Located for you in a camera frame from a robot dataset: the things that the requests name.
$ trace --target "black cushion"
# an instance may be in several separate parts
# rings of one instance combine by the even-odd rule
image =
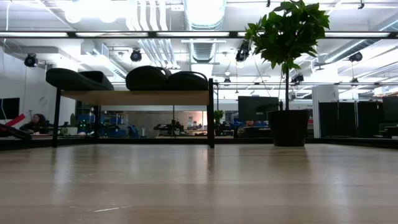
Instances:
[[[169,76],[169,90],[208,90],[207,77],[199,72],[177,72]]]
[[[114,90],[111,81],[106,78],[103,72],[100,71],[89,71],[89,72],[80,72],[84,77],[89,78],[97,83],[102,84],[103,86],[108,87],[109,89]]]
[[[88,75],[97,78],[99,75]],[[90,90],[114,90],[113,86],[96,82],[84,75],[66,68],[51,68],[47,71],[45,81],[54,87],[65,91],[90,91]]]
[[[127,74],[126,87],[129,90],[166,90],[170,71],[160,67],[141,66]]]

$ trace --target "plant stem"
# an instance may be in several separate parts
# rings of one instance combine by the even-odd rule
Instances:
[[[285,98],[286,98],[286,109],[289,110],[289,68],[286,66],[286,89],[285,89]]]

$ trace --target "white wall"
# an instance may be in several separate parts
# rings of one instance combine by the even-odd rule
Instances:
[[[25,115],[25,120],[15,125],[16,128],[30,121],[29,110],[32,114],[43,114],[53,123],[55,97],[56,89],[45,81],[43,68],[27,68],[22,60],[5,54],[0,48],[0,98],[20,98],[19,113]],[[62,99],[60,124],[69,121],[74,111],[74,101]]]

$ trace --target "small plant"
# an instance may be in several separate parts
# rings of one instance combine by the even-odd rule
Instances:
[[[214,119],[216,120],[216,123],[220,123],[220,119],[223,118],[223,116],[224,116],[223,110],[214,111]]]
[[[283,16],[275,12],[284,11]],[[270,61],[272,69],[282,64],[286,82],[286,110],[289,110],[289,70],[300,69],[294,60],[302,54],[316,57],[313,48],[329,29],[329,16],[319,10],[319,3],[305,5],[302,0],[282,2],[258,23],[248,24],[245,39],[256,45],[254,54]]]

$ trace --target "red object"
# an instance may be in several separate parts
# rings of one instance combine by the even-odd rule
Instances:
[[[8,121],[8,122],[6,123],[6,125],[9,126],[9,127],[12,127],[12,126],[16,125],[17,123],[20,123],[20,122],[23,121],[24,119],[25,119],[25,115],[24,115],[24,114],[21,114],[21,115],[19,115],[16,119],[13,119],[13,120],[11,120],[11,121]]]

